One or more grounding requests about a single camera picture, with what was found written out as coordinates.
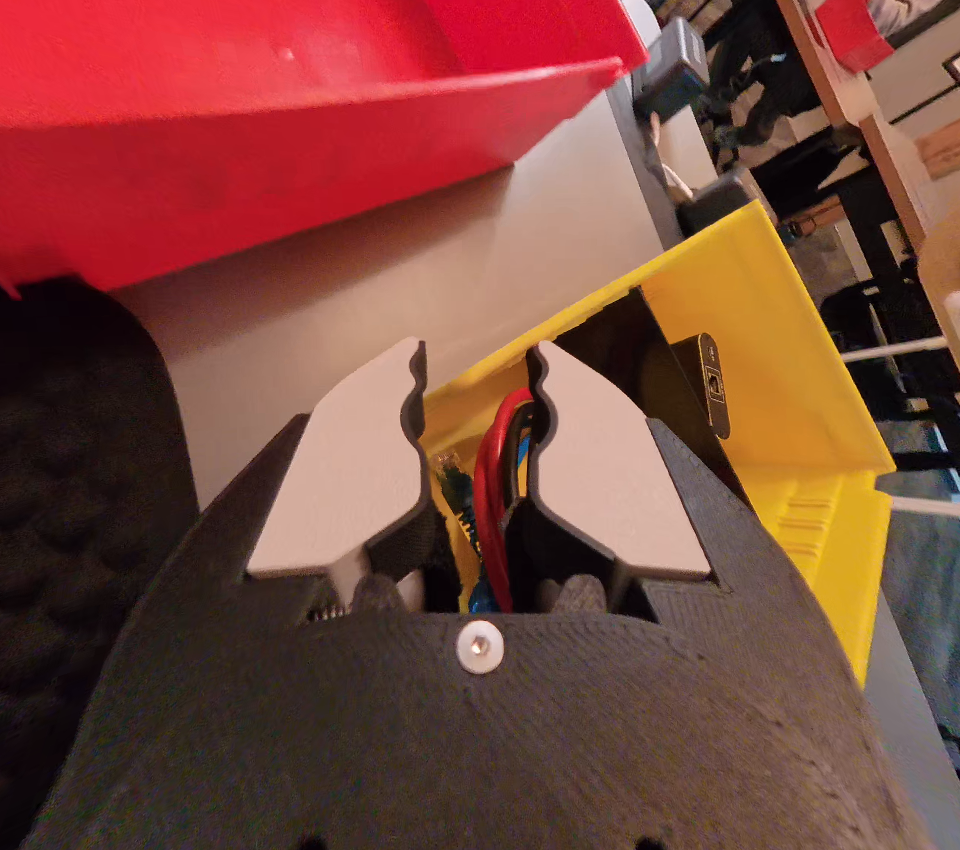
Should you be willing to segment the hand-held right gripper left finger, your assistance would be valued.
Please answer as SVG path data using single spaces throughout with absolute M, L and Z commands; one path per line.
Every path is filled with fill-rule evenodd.
M 309 416 L 246 564 L 256 579 L 326 575 L 342 604 L 369 574 L 423 603 L 431 551 L 426 343 L 405 338 L 336 384 Z

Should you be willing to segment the small red plastic bin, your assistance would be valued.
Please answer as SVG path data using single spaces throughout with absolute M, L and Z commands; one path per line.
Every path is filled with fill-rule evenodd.
M 825 46 L 851 74 L 871 71 L 894 55 L 870 16 L 867 0 L 824 0 L 813 18 Z

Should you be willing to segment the yellow plastic bin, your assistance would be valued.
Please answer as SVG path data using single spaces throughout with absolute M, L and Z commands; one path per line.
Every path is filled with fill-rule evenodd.
M 804 283 L 759 203 L 603 286 L 425 398 L 428 456 L 454 451 L 472 472 L 501 401 L 525 385 L 525 352 L 585 327 L 641 291 L 668 344 L 709 333 L 718 346 L 731 436 L 714 441 L 760 521 L 819 600 L 866 683 L 891 519 L 877 479 L 892 456 Z

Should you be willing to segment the black box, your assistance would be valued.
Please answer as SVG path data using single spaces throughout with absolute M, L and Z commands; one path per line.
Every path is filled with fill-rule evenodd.
M 639 288 L 561 333 L 555 344 L 662 421 L 744 504 L 749 496 L 713 432 L 706 404 Z

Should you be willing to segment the dark grey power box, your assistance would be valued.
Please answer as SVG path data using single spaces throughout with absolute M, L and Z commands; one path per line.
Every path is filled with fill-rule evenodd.
M 690 238 L 761 197 L 749 172 L 727 172 L 678 205 L 678 228 L 683 237 Z

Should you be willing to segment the black ethernet switch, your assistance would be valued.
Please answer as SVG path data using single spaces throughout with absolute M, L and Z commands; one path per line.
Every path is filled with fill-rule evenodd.
M 671 350 L 699 400 L 713 434 L 726 441 L 731 434 L 731 421 L 716 341 L 709 333 L 700 332 L 672 344 Z

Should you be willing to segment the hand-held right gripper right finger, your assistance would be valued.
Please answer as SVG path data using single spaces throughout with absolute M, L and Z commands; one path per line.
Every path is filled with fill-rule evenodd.
M 713 569 L 648 417 L 555 343 L 526 356 L 534 435 L 525 557 L 534 578 L 592 576 L 611 609 L 634 581 L 709 580 Z

